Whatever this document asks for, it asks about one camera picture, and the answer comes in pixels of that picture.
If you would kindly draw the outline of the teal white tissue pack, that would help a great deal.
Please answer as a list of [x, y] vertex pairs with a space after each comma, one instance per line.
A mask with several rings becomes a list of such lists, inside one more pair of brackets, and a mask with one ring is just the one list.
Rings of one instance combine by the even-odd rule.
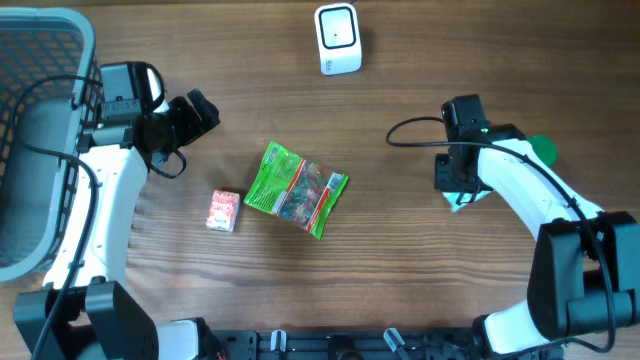
[[450, 204], [451, 211], [453, 213], [458, 212], [463, 207], [479, 201], [491, 194], [491, 191], [480, 191], [477, 193], [465, 193], [465, 192], [443, 192], [442, 195]]

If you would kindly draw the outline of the green lid jar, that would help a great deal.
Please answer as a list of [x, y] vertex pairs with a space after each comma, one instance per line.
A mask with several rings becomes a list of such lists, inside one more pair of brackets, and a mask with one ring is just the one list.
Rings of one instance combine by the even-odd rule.
[[552, 167], [558, 159], [555, 143], [544, 135], [534, 135], [527, 139], [538, 158], [548, 167]]

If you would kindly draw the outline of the red white small box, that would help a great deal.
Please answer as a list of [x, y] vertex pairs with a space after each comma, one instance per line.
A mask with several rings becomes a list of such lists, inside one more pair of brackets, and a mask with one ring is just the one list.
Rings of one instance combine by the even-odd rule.
[[241, 198], [238, 193], [215, 190], [206, 220], [207, 228], [233, 232], [240, 205]]

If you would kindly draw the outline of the green candy bag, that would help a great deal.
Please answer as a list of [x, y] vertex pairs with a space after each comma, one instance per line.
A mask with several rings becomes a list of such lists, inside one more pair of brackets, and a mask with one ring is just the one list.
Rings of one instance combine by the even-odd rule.
[[270, 142], [244, 203], [319, 239], [348, 181], [347, 175]]

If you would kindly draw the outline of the grey plastic shopping basket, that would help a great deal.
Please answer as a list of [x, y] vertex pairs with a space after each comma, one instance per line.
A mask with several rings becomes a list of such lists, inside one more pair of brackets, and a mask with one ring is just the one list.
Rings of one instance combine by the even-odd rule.
[[90, 21], [66, 8], [1, 10], [1, 279], [49, 268], [77, 186], [81, 130], [104, 96]]

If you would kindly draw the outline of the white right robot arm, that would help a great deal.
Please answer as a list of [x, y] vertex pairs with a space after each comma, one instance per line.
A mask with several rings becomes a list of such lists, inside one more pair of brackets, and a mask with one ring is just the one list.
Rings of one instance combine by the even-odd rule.
[[639, 322], [639, 224], [572, 190], [512, 124], [493, 125], [477, 95], [441, 107], [447, 151], [435, 160], [435, 187], [453, 209], [499, 194], [535, 241], [526, 297], [475, 324], [481, 354], [506, 357], [584, 342]]

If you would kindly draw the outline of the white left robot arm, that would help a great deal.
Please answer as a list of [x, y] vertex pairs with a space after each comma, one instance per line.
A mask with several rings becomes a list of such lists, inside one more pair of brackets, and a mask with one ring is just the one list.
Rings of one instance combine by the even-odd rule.
[[99, 118], [58, 152], [72, 173], [56, 210], [59, 250], [39, 291], [20, 294], [14, 321], [35, 359], [218, 359], [201, 318], [155, 323], [128, 293], [126, 256], [135, 204], [160, 161], [214, 128], [217, 108], [198, 90], [167, 100], [146, 62], [104, 65]]

